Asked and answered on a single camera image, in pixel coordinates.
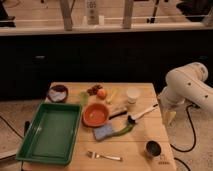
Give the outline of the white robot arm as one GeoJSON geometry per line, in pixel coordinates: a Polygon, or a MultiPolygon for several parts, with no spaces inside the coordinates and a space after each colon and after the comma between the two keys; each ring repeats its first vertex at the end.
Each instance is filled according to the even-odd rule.
{"type": "Polygon", "coordinates": [[[166,86],[159,94],[164,125],[168,125],[174,119],[174,108],[183,104],[185,100],[213,114],[213,88],[205,84],[207,78],[208,70],[200,62],[172,69],[166,74],[166,86]]]}

